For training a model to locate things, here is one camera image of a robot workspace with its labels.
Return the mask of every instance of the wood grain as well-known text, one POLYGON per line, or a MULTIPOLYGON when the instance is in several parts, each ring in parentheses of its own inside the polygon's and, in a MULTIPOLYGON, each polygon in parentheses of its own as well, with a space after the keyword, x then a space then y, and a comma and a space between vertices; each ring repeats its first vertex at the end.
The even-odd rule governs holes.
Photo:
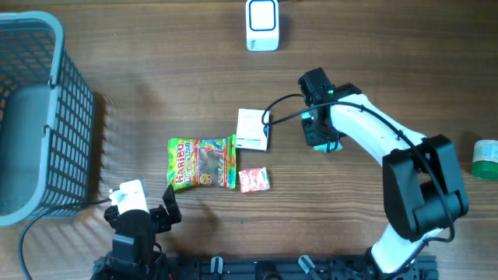
MULTIPOLYGON (((471 211, 451 244, 434 244, 441 279, 498 272, 498 188, 470 175, 473 144, 498 138, 498 5, 465 1, 283 2, 278 51, 245 49, 241 3, 63 5, 66 47, 96 93, 92 188, 101 195, 143 177, 149 205, 162 203, 167 140, 234 134, 239 108, 297 93, 323 67, 353 82, 382 111, 426 135, 454 141, 471 211)), ((299 99, 273 110, 302 109, 299 99)), ((325 155, 306 146, 300 121, 272 129, 267 153, 239 151, 240 169, 266 166, 272 189, 243 195, 214 187, 177 195, 184 220, 158 236, 169 255, 297 257, 362 254, 382 234, 381 168, 351 139, 325 155)), ((110 249, 106 206, 41 222, 26 237, 35 279, 88 279, 110 249)), ((0 229, 0 278, 22 278, 22 225, 0 229)))

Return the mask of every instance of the wooden table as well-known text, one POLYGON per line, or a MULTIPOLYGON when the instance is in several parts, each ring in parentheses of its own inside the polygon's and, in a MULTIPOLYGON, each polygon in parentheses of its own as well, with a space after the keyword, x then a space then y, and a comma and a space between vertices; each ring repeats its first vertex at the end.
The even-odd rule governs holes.
MULTIPOLYGON (((150 207, 162 204, 169 138, 236 131, 239 108, 264 108, 298 93, 297 79, 323 67, 353 82, 383 112, 425 135, 454 141, 470 212, 435 254, 441 279, 491 279, 498 272, 498 188, 470 174, 474 142, 498 138, 498 5, 465 1, 283 2, 278 51, 245 48, 244 4, 61 5, 66 47, 96 93, 91 188, 106 196, 143 177, 150 207)), ((304 106, 287 100, 283 117, 304 106)), ((362 254, 388 221, 381 168, 351 139, 315 152, 299 119, 272 130, 268 152, 239 151, 238 167, 266 166, 272 189, 241 194, 199 187, 177 196, 183 222, 158 235, 169 255, 298 257, 362 254)), ((35 279, 88 279, 110 250, 107 205, 27 234, 35 279)), ((0 278, 22 278, 16 246, 24 224, 0 229, 0 278)))

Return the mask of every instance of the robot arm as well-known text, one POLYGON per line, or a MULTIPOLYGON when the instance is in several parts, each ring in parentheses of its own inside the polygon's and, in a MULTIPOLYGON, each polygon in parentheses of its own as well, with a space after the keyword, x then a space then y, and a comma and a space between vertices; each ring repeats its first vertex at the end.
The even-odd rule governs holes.
POLYGON ((300 78, 299 86, 305 104, 316 107, 302 120, 308 145, 327 144, 330 147, 341 137, 349 136, 382 166, 384 210, 390 224, 368 251, 379 274, 397 271, 426 238, 436 236, 449 224, 433 181, 419 182, 422 164, 413 156, 408 143, 362 108, 372 110, 402 131, 415 149, 426 157, 443 189, 452 220, 467 213, 468 200, 460 167, 454 146, 446 137, 427 138, 405 128, 378 110, 355 86, 332 85, 322 68, 307 72, 300 78), (323 103, 339 104, 320 106, 323 103), (361 108, 340 103, 353 103, 361 108))

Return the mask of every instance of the green and white container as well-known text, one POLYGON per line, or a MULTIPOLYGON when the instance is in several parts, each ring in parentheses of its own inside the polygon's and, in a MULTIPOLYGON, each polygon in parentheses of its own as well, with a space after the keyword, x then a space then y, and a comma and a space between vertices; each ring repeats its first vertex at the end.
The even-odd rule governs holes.
POLYGON ((485 180, 498 180, 497 140, 481 140, 475 143, 472 175, 485 180))

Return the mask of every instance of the pink wrapper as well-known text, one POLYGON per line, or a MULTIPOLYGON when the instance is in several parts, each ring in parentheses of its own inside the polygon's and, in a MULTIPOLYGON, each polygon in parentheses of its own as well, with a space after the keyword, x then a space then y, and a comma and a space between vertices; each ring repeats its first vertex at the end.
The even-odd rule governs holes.
POLYGON ((239 171, 240 191, 247 193, 249 191, 266 191, 270 189, 270 181, 266 167, 255 168, 252 170, 239 171))

